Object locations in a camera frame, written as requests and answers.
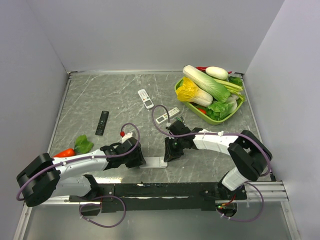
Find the white remote control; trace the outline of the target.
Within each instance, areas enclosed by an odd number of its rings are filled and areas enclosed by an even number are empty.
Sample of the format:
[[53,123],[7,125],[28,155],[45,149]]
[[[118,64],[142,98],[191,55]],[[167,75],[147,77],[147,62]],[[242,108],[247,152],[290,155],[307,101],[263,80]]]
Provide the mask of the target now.
[[145,157],[140,169],[164,169],[168,166],[168,163],[164,161],[163,156],[158,157]]

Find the black remote control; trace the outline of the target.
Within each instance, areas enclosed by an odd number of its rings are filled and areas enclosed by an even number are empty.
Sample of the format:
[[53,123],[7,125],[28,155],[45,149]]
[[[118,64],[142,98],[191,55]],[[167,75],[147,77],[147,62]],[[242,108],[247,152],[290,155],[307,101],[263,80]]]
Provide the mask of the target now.
[[97,128],[95,131],[95,135],[96,136],[102,136],[104,134],[105,131],[105,127],[108,121],[108,117],[109,117],[109,111],[103,110],[101,112],[98,124],[97,124]]

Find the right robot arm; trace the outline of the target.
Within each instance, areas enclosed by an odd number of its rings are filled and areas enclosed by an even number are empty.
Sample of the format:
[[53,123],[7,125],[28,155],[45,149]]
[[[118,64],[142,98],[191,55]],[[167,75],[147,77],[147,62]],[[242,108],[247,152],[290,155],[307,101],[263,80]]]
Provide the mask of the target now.
[[218,187],[223,199],[230,199],[241,185],[271,171],[271,152],[249,130],[241,133],[212,132],[199,127],[191,130],[179,120],[167,123],[166,129],[165,162],[180,158],[185,149],[214,151],[232,158],[235,167],[223,176]]

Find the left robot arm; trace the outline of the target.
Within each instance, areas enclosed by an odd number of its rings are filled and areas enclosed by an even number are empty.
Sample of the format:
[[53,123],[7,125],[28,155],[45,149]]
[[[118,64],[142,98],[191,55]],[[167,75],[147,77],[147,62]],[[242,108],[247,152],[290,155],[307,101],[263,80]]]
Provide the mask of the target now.
[[42,153],[17,175],[20,189],[16,198],[28,207],[58,196],[78,196],[93,201],[99,195],[99,186],[91,172],[121,165],[129,169],[143,163],[141,144],[134,137],[71,157],[50,157]]

